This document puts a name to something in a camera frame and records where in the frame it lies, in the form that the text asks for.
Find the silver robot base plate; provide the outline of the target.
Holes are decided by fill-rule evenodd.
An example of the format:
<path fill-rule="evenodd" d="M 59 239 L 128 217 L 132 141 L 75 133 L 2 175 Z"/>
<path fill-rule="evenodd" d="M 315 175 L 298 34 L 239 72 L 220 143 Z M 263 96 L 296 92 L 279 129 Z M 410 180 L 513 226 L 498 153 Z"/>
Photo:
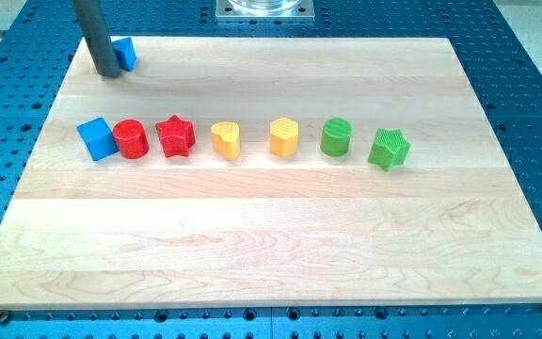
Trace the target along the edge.
<path fill-rule="evenodd" d="M 313 22 L 313 0 L 215 0 L 217 22 Z"/>

